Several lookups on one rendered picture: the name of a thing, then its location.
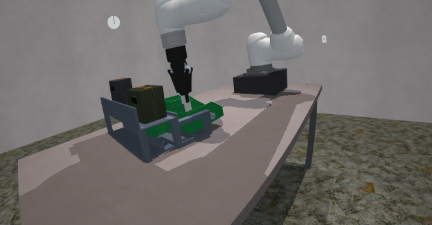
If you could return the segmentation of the green bin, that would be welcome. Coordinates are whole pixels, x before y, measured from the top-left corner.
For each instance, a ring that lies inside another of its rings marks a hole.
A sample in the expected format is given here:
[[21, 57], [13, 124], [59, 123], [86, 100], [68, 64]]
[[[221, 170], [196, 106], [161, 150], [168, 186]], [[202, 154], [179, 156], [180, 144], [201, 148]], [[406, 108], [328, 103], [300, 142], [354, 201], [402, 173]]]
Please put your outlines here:
[[167, 133], [171, 131], [170, 122], [158, 125], [156, 127], [150, 128], [146, 130], [146, 134], [149, 134], [150, 136], [156, 137], [161, 134]]
[[[194, 99], [191, 96], [189, 96], [189, 98], [190, 100]], [[165, 98], [165, 103], [166, 103], [166, 110], [170, 111], [171, 109], [182, 105], [182, 100], [180, 95], [176, 95], [169, 98]]]
[[[182, 119], [184, 117], [190, 116], [192, 114], [201, 112], [203, 110], [210, 110], [210, 112], [215, 113], [215, 119], [211, 119], [211, 122], [219, 119], [220, 117], [222, 117], [224, 115], [223, 113], [223, 109], [222, 106], [214, 103], [214, 102], [209, 102], [207, 104], [203, 104], [195, 99], [190, 100], [191, 102], [191, 107], [192, 110], [186, 112], [185, 111], [185, 107], [184, 104], [177, 106], [173, 109], [171, 109], [171, 112], [175, 112], [178, 114], [178, 119]], [[185, 124], [183, 126], [180, 126], [180, 130], [189, 134], [193, 134], [196, 131], [199, 131], [200, 129], [202, 129], [204, 127], [203, 124], [203, 118], [195, 120], [189, 124]]]

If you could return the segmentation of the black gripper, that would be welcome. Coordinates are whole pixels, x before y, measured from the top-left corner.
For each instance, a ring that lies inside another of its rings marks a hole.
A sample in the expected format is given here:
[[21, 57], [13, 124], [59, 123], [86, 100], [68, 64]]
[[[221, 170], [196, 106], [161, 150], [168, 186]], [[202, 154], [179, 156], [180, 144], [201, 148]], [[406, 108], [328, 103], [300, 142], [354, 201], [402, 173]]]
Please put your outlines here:
[[172, 79], [176, 92], [180, 94], [185, 111], [188, 112], [192, 110], [189, 93], [192, 92], [193, 68], [190, 68], [187, 65], [187, 52], [185, 45], [165, 49], [165, 51], [167, 61], [171, 63], [171, 68], [168, 70], [168, 73]]

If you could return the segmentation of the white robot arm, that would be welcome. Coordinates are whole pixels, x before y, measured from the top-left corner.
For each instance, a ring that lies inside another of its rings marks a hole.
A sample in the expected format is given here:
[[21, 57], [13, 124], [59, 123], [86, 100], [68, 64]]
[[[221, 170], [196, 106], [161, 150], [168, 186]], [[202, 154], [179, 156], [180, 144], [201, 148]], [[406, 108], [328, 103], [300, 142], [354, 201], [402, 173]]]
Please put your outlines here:
[[[272, 61], [285, 61], [304, 53], [304, 41], [285, 24], [277, 0], [259, 0], [269, 23], [270, 38], [264, 33], [248, 37], [247, 53], [250, 68], [245, 75], [267, 75]], [[187, 43], [184, 27], [215, 20], [226, 14], [231, 0], [155, 0], [155, 19], [161, 34], [162, 47], [174, 48]]]

